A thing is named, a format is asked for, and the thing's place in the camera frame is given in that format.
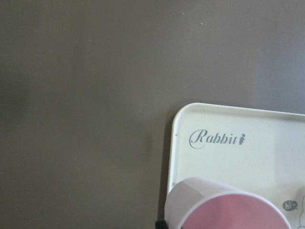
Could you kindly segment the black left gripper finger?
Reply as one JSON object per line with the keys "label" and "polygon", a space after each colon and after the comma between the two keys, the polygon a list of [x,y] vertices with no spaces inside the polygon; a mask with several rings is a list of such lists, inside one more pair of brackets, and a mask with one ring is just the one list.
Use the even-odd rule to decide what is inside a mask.
{"label": "black left gripper finger", "polygon": [[155,222],[155,229],[167,229],[167,223],[165,220]]}

